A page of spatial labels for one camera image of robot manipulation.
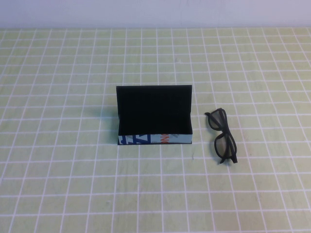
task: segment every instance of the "table surface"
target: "table surface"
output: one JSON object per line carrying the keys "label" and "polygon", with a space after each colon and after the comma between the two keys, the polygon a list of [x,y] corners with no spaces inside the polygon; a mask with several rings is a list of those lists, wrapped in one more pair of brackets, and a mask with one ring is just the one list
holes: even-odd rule
{"label": "table surface", "polygon": [[[116,86],[162,84],[192,145],[118,147]],[[0,30],[0,232],[310,232],[310,99],[311,28]]]}

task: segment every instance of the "cutting mat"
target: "cutting mat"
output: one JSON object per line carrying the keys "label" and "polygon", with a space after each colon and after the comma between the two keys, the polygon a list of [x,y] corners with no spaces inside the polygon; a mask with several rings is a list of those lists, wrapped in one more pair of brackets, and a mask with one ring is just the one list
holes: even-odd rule
{"label": "cutting mat", "polygon": [[[311,232],[310,28],[2,30],[0,74],[0,232]],[[157,84],[193,144],[118,147],[116,86]]]}

